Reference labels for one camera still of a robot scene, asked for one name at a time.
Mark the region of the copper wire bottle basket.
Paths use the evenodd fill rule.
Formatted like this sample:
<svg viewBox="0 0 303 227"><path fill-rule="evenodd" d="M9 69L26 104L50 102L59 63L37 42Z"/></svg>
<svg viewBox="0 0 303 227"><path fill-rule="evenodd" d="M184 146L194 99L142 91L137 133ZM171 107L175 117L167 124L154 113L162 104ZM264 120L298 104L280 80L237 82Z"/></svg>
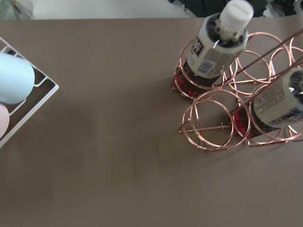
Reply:
<svg viewBox="0 0 303 227"><path fill-rule="evenodd" d="M246 134L240 136L234 131L234 113L291 69L303 69L302 41L302 30L284 40L268 32L250 33L248 49L236 58L219 83L191 99L192 104L183 114L179 133L198 149L208 152L228 150L242 143L257 147L301 142L303 121L248 139L251 121ZM185 60L181 55L175 75Z"/></svg>

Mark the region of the white cup rack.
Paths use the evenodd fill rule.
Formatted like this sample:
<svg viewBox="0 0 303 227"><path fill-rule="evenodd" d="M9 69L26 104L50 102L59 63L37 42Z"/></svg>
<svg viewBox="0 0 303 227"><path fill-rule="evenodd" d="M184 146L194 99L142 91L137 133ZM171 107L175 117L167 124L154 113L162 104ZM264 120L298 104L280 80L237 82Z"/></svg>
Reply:
<svg viewBox="0 0 303 227"><path fill-rule="evenodd" d="M33 68L35 80L31 93L17 104L4 104L9 113L7 130L0 138L0 146L3 147L11 137L32 117L32 115L57 92L59 85L37 66L26 59L20 52L12 47L5 39L0 39L0 51L15 58L20 58L29 63Z"/></svg>

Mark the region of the tea bottle front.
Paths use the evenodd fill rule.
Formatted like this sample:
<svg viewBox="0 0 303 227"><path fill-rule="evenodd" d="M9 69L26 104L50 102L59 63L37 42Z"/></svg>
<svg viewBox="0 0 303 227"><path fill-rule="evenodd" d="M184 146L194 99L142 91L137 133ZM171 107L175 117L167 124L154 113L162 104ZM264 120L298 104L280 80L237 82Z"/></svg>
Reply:
<svg viewBox="0 0 303 227"><path fill-rule="evenodd" d="M176 89L182 97L195 99L210 90L245 50L249 35L246 26L253 17L251 12L232 14L224 8L204 19L184 64L174 76Z"/></svg>

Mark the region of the pink plastic cup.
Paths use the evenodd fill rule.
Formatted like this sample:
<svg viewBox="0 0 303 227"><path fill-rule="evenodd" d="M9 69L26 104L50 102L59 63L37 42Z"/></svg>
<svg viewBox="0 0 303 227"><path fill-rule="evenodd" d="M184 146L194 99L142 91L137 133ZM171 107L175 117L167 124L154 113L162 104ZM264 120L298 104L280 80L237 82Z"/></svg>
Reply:
<svg viewBox="0 0 303 227"><path fill-rule="evenodd" d="M9 112L5 105L0 104L0 137L2 137L9 126Z"/></svg>

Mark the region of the tea bottle back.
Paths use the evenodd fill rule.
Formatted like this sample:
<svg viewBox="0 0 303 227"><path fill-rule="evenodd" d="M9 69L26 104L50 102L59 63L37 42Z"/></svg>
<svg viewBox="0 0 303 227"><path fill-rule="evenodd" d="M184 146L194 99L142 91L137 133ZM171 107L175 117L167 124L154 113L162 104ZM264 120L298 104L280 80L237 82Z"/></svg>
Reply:
<svg viewBox="0 0 303 227"><path fill-rule="evenodd" d="M293 68L234 113L235 133L252 139L303 120L303 69Z"/></svg>

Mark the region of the tea bottle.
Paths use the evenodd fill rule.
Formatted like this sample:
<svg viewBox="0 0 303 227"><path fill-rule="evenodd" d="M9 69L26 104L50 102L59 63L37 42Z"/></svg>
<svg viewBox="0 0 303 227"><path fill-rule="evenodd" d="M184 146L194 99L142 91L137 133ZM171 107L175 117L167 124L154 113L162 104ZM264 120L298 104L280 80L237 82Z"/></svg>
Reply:
<svg viewBox="0 0 303 227"><path fill-rule="evenodd" d="M253 17L251 12L232 14L224 8L204 19L184 64L174 76L176 89L182 97L195 99L210 90L245 50L249 35L246 26Z"/></svg>
<svg viewBox="0 0 303 227"><path fill-rule="evenodd" d="M303 120L303 69L293 68L234 113L235 133L252 139Z"/></svg>

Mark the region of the blue plastic cup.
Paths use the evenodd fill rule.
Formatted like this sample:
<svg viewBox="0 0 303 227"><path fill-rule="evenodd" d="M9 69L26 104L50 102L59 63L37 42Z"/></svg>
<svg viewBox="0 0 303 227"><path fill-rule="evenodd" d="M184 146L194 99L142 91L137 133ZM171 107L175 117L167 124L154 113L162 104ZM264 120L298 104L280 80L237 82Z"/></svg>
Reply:
<svg viewBox="0 0 303 227"><path fill-rule="evenodd" d="M0 54L0 101L13 105L22 102L31 93L35 73L31 64L8 53Z"/></svg>

